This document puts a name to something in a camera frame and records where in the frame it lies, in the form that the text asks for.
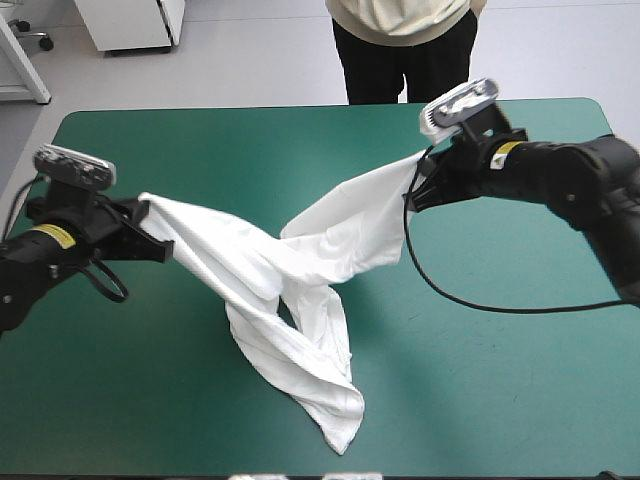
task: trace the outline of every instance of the beige sweater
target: beige sweater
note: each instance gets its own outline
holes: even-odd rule
[[[439,37],[487,0],[326,0],[338,24],[369,43],[409,47]]]

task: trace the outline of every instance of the white floor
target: white floor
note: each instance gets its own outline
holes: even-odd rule
[[[323,0],[187,0],[177,50],[119,58],[95,50],[71,0],[25,4],[21,16],[56,43],[26,45],[53,100],[0,103],[0,221],[70,112],[346,103]],[[489,0],[472,77],[496,79],[502,98],[593,98],[640,146],[638,25],[640,1]]]

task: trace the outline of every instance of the black cable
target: black cable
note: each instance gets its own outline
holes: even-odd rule
[[[13,216],[16,213],[16,208],[18,207],[18,202],[20,201],[20,196],[25,192],[25,190],[29,187],[31,187],[32,185],[35,185],[38,182],[41,182],[45,179],[45,177],[36,177],[33,180],[31,180],[30,182],[25,183],[22,187],[20,187],[20,190],[18,190],[18,193],[16,193],[16,196],[13,197],[13,202],[11,202],[11,208],[9,209],[9,216],[7,217],[7,221],[4,224],[4,230],[2,231],[2,242],[4,242],[7,239],[7,235],[9,235],[9,228],[11,227],[11,220],[13,219]]]
[[[109,269],[109,267],[107,267],[104,263],[97,259],[93,259],[91,263],[95,265],[96,268],[100,270],[111,281],[113,286],[117,288],[117,291],[110,290],[107,286],[104,285],[104,283],[102,283],[98,279],[98,277],[96,277],[87,268],[81,265],[67,265],[66,268],[82,273],[89,279],[91,284],[95,287],[96,290],[98,290],[98,292],[100,292],[100,294],[102,294],[112,302],[122,303],[127,298],[129,298],[129,291],[127,290],[127,287],[125,287],[124,283],[122,283],[122,280],[120,280],[120,278],[118,278],[118,276],[113,273],[113,271]]]
[[[494,313],[511,313],[511,314],[520,314],[520,315],[536,315],[536,314],[544,314],[544,313],[565,313],[565,312],[582,312],[585,310],[597,310],[600,308],[607,307],[617,307],[619,305],[635,305],[640,303],[640,299],[638,300],[611,300],[609,302],[601,302],[601,303],[591,303],[586,305],[574,305],[567,307],[549,307],[549,308],[504,308],[504,307],[494,307],[490,305],[481,305],[473,302],[469,302],[467,300],[463,300],[461,298],[452,295],[443,289],[441,289],[436,283],[431,280],[431,278],[425,273],[422,269],[422,265],[420,265],[420,261],[416,257],[416,254],[413,250],[413,244],[411,243],[411,236],[409,235],[409,221],[407,218],[407,213],[409,211],[409,201],[411,194],[413,193],[413,188],[418,180],[418,176],[420,175],[420,167],[424,160],[427,158],[429,153],[433,150],[433,147],[429,147],[420,160],[418,161],[418,166],[416,167],[416,173],[413,175],[413,179],[411,180],[411,184],[409,185],[409,189],[407,194],[404,197],[404,211],[403,211],[403,225],[404,225],[404,236],[407,242],[407,250],[409,251],[409,255],[411,256],[411,260],[413,261],[413,265],[418,270],[418,273],[423,278],[425,282],[439,295],[444,298],[451,300],[452,302],[458,303],[468,308],[472,308],[474,310],[481,310],[484,312],[494,312]],[[428,174],[426,177],[424,184],[426,186],[432,182],[435,177],[435,174],[438,172],[440,168],[445,163],[445,158],[442,158],[441,161],[435,166],[435,168]]]

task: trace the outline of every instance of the table surface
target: table surface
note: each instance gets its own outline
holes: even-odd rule
[[[502,102],[533,140],[609,132],[587,99]],[[79,112],[55,143],[150,191],[277,235],[340,181],[425,146],[420,105]],[[614,298],[583,237],[545,207],[479,199],[412,222],[446,289],[507,306]],[[77,276],[0,341],[0,473],[594,475],[640,471],[640,314],[496,315],[437,297],[406,255],[337,286],[365,418],[343,457],[229,334],[177,262],[117,263],[132,296]]]

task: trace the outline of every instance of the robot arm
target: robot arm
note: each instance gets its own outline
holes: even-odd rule
[[[429,104],[422,131],[432,142],[432,181],[410,197],[415,211],[490,196],[545,204],[582,232],[623,300],[640,298],[640,156],[607,135],[585,143],[528,142],[495,103],[490,80],[465,84]]]
[[[76,273],[122,302],[128,292],[103,261],[165,262],[173,251],[173,242],[159,242],[138,227],[148,203],[98,193],[115,183],[111,163],[51,145],[36,153],[34,163],[51,184],[44,198],[27,202],[35,226],[0,243],[0,334],[19,326],[38,299]],[[92,265],[115,289],[91,273]]]

